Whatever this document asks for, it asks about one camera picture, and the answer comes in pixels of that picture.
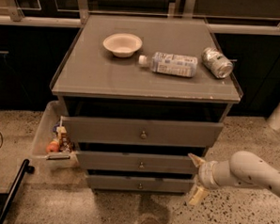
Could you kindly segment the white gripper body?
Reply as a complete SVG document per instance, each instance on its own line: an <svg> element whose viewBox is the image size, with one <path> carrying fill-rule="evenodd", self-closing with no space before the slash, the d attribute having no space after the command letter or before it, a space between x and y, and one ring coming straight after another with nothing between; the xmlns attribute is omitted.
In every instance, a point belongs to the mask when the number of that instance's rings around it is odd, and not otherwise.
<svg viewBox="0 0 280 224"><path fill-rule="evenodd" d="M216 161L205 162L198 170L198 180L207 189L217 189L220 186L214 180L213 167Z"/></svg>

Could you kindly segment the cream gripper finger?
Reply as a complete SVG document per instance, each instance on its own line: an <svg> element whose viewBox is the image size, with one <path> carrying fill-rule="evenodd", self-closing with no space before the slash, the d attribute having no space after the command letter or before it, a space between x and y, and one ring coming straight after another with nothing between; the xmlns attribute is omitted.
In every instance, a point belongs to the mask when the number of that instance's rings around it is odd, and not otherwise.
<svg viewBox="0 0 280 224"><path fill-rule="evenodd" d="M190 205L197 205L199 202L201 203L209 193L208 189L195 184L188 195L188 203Z"/></svg>
<svg viewBox="0 0 280 224"><path fill-rule="evenodd" d="M197 168L201 167L202 165L204 165L206 163L205 159L202 159L201 157L199 157L193 153L189 153L189 157L191 158L191 161Z"/></svg>

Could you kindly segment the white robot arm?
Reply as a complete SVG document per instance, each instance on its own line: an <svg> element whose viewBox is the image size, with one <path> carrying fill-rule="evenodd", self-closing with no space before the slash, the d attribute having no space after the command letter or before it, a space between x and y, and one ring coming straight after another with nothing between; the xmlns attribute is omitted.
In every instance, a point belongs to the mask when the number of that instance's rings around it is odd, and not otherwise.
<svg viewBox="0 0 280 224"><path fill-rule="evenodd" d="M252 152L235 152L223 162L206 161L192 153L189 156L197 168L187 195L189 205L201 203L211 190L224 187L268 189L280 199L280 171Z"/></svg>

